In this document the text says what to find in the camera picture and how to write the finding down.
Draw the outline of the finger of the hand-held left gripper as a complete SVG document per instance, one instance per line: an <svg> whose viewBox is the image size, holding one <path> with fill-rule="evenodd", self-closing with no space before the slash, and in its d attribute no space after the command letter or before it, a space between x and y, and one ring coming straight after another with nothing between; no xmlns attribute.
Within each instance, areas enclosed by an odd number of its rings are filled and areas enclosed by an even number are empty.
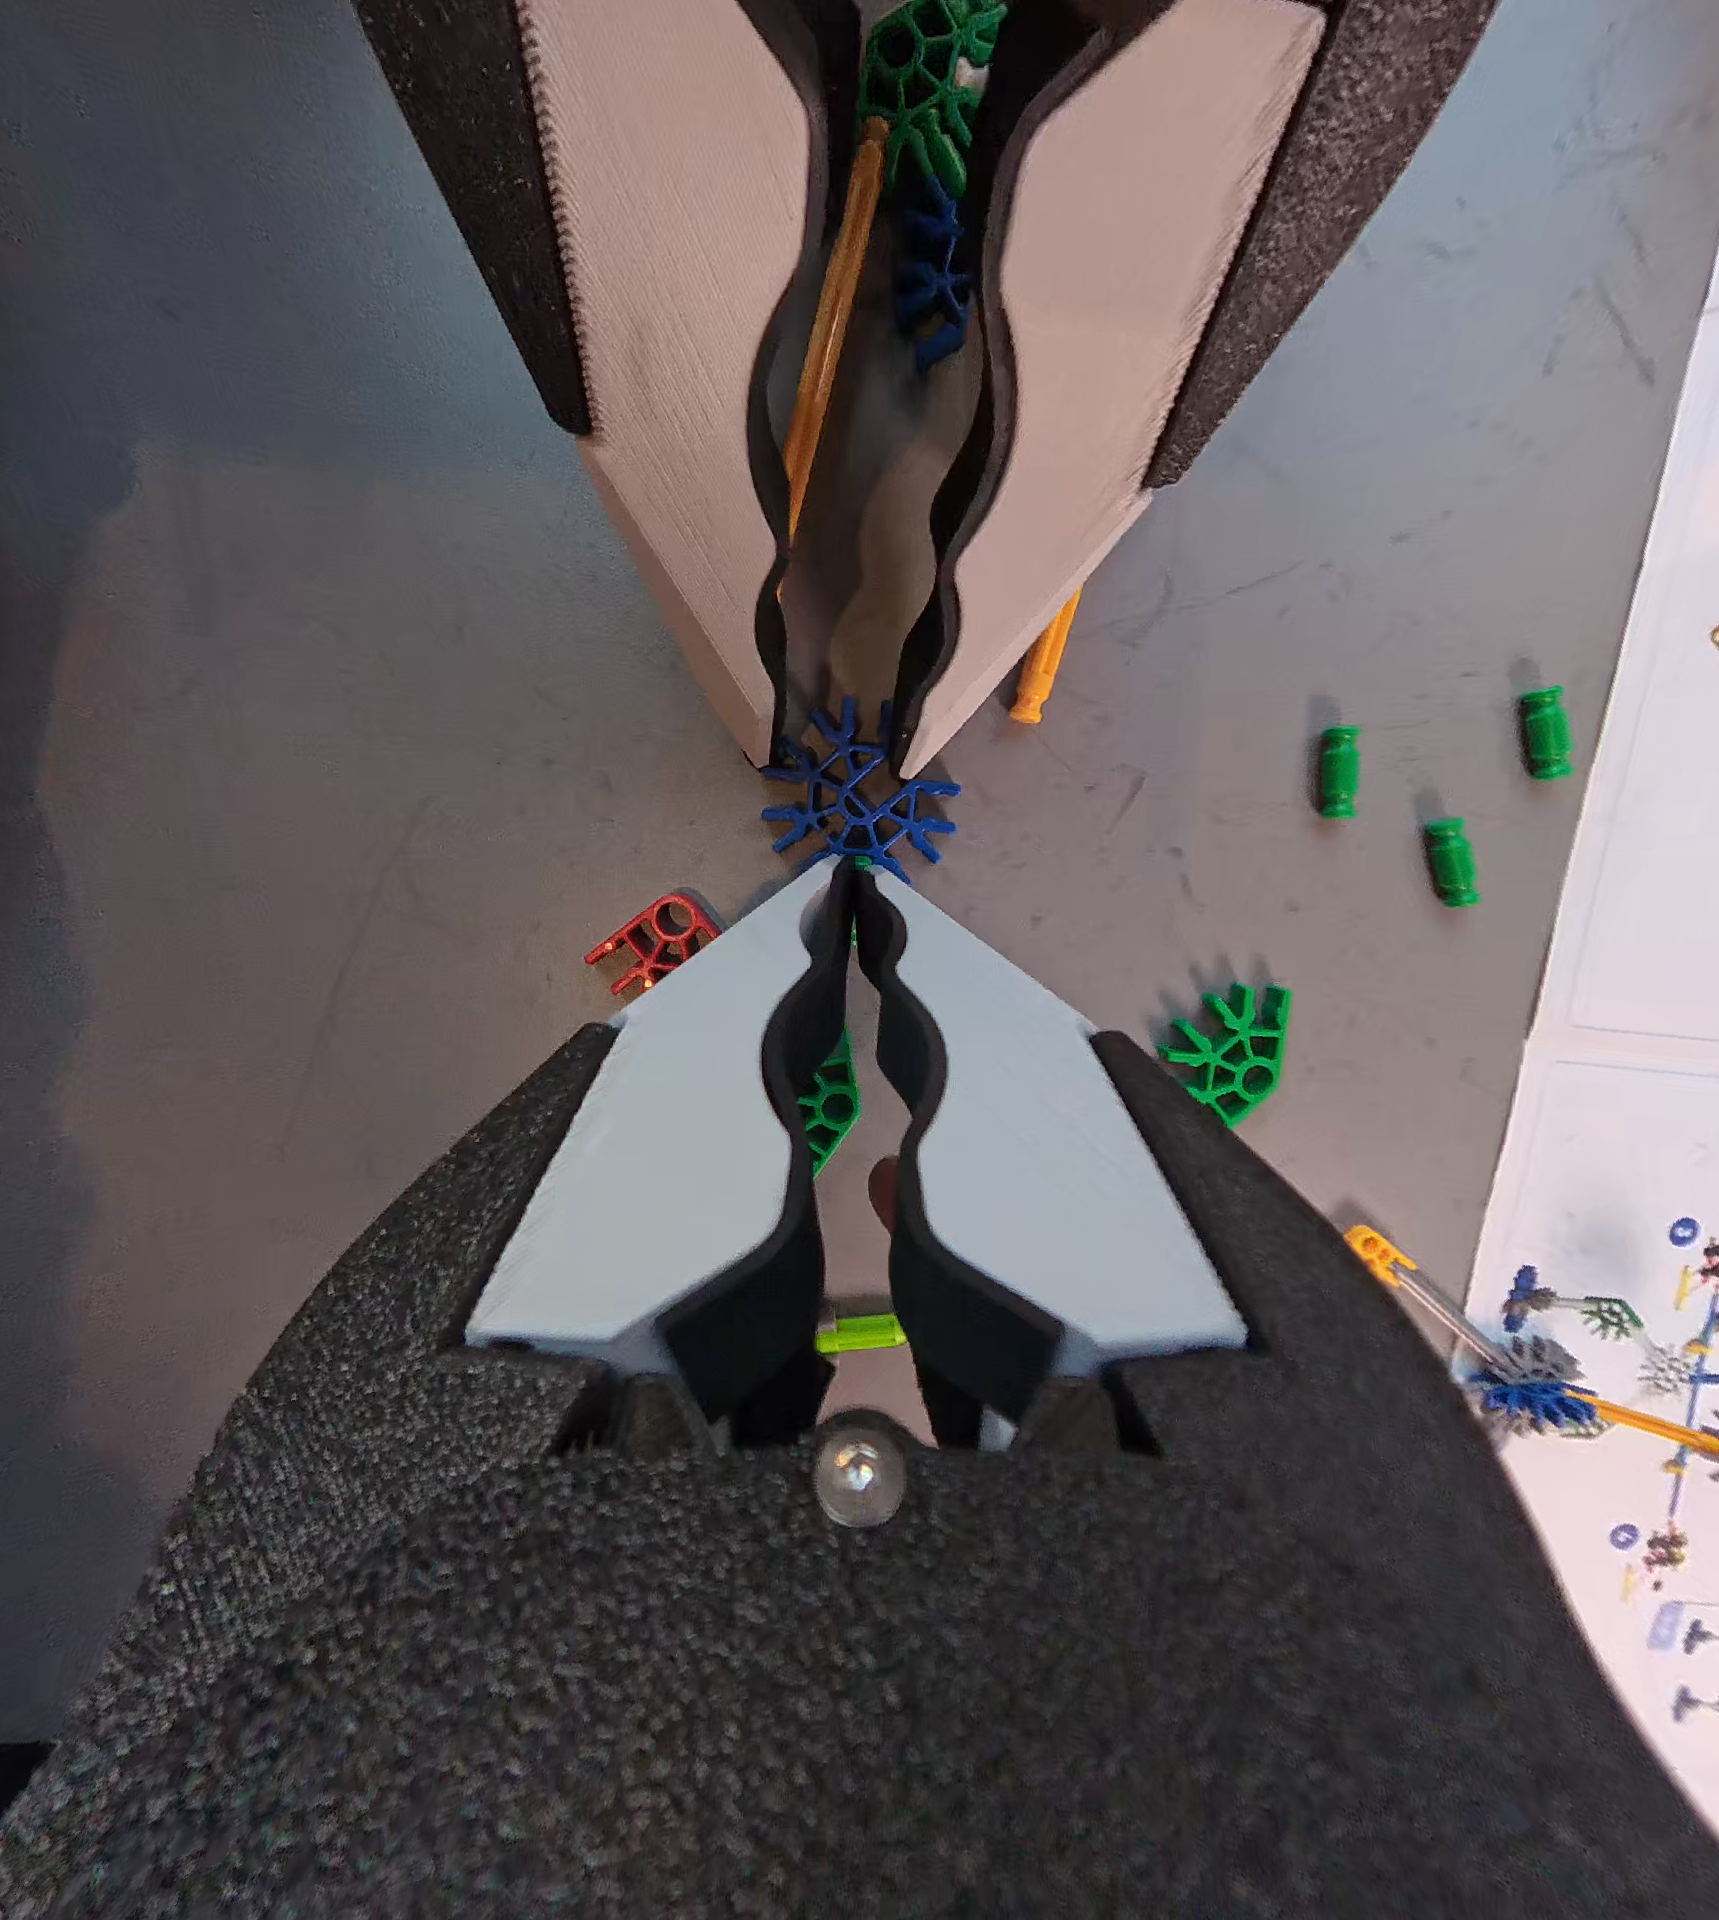
<svg viewBox="0 0 1719 1920"><path fill-rule="evenodd" d="M777 322L823 234L821 45L799 4L522 1L579 351L583 466L741 754L773 754L787 481Z"/></svg>
<svg viewBox="0 0 1719 1920"><path fill-rule="evenodd" d="M983 371L899 654L895 772L943 749L1147 508L1323 35L1311 4L1163 4L1021 91L977 225Z"/></svg>

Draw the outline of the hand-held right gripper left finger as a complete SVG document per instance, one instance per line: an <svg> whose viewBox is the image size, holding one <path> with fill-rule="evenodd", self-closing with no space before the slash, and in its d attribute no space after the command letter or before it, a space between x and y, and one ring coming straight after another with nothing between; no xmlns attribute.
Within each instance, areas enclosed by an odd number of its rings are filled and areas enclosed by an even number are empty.
<svg viewBox="0 0 1719 1920"><path fill-rule="evenodd" d="M823 1235L797 1101L845 1025L855 878L799 876L593 1034L472 1345L683 1380L769 1380L809 1348Z"/></svg>

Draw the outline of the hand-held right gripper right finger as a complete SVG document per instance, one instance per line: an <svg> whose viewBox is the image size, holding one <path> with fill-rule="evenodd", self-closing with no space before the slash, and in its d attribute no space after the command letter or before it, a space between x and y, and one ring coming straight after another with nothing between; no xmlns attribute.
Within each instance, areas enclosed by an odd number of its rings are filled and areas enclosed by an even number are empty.
<svg viewBox="0 0 1719 1920"><path fill-rule="evenodd" d="M853 878L875 1062L909 1126L889 1282L943 1380L1093 1380L1247 1327L1059 996L883 870Z"/></svg>

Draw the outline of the red corner toy connector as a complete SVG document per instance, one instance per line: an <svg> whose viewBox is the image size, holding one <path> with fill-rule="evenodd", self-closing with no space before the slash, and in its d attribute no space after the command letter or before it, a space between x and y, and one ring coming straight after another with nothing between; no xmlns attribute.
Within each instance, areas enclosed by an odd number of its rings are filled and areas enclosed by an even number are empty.
<svg viewBox="0 0 1719 1920"><path fill-rule="evenodd" d="M709 907L689 891L665 891L595 947L583 965L607 973L607 994L627 1002L649 992L721 933Z"/></svg>

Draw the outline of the white instruction sheet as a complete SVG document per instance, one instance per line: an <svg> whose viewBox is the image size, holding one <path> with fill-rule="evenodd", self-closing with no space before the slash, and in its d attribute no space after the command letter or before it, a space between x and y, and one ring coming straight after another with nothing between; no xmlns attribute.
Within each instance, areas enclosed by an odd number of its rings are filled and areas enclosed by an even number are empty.
<svg viewBox="0 0 1719 1920"><path fill-rule="evenodd" d="M1719 249L1467 1312L1573 1361L1499 1447L1719 1834Z"/></svg>

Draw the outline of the grey desk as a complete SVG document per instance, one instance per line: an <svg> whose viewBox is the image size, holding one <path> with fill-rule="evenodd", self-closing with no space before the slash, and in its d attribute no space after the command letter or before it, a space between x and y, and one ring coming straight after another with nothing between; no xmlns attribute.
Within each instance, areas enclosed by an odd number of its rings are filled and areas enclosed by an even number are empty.
<svg viewBox="0 0 1719 1920"><path fill-rule="evenodd" d="M1251 1140L1443 1283L1583 792L1511 687L1599 721L1717 242L1719 4L1501 4L1043 725L947 756L923 887L1149 1041L1279 976ZM781 879L765 802L352 12L0 4L0 1744L320 1276L599 1009L583 947Z"/></svg>

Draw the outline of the colourful toy rod figure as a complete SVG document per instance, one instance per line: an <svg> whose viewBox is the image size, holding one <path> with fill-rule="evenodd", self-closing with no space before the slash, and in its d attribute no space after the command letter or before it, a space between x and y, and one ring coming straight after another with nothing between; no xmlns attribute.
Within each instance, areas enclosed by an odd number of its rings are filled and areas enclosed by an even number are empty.
<svg viewBox="0 0 1719 1920"><path fill-rule="evenodd" d="M1625 1300L1561 1295L1539 1285L1531 1265L1519 1267L1503 1301L1503 1338L1487 1336L1373 1228L1355 1223L1345 1232L1345 1242L1379 1283L1423 1308L1477 1359L1463 1388L1473 1412L1495 1434L1595 1438L1609 1428L1637 1429L1671 1445L1669 1473L1683 1476L1687 1461L1699 1457L1709 1461L1709 1478L1719 1482L1719 1410L1677 1422L1647 1407L1609 1401L1581 1380L1577 1361L1557 1341L1531 1332L1529 1320L1539 1309L1569 1309L1599 1336L1633 1339L1643 1356L1639 1380L1651 1393L1689 1396L1703 1386L1719 1386L1719 1375L1699 1365L1705 1357L1701 1341L1681 1349L1661 1348L1647 1339L1637 1312ZM1707 1327L1719 1332L1719 1309L1711 1314Z"/></svg>

